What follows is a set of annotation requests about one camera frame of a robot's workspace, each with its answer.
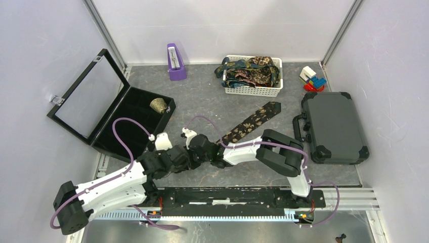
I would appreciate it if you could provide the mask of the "black gold floral tie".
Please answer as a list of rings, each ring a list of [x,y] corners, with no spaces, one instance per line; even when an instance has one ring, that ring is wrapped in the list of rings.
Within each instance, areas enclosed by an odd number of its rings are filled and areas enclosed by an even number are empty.
[[[260,107],[252,115],[246,118],[242,123],[238,124],[231,131],[221,137],[215,144],[220,145],[237,143],[239,140],[250,134],[265,122],[269,121],[281,112],[281,103],[270,101]]]

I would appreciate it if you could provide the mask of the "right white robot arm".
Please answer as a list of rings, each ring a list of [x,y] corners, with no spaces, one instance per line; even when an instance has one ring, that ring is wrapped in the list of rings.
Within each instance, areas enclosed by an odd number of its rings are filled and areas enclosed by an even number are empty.
[[[272,129],[251,141],[215,144],[203,134],[183,128],[182,136],[186,138],[186,148],[191,152],[197,165],[209,162],[217,168],[236,166],[249,161],[259,161],[287,178],[291,187],[292,200],[304,207],[313,199],[312,187],[305,173],[308,155],[304,146],[294,138]]]

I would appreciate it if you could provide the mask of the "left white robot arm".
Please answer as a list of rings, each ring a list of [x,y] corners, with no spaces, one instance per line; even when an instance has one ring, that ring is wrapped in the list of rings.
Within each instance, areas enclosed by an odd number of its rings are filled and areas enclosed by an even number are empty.
[[[188,169],[189,152],[182,146],[148,151],[129,165],[103,178],[74,185],[63,183],[54,199],[51,227],[73,234],[104,213],[123,207],[153,206],[161,199],[154,180]]]

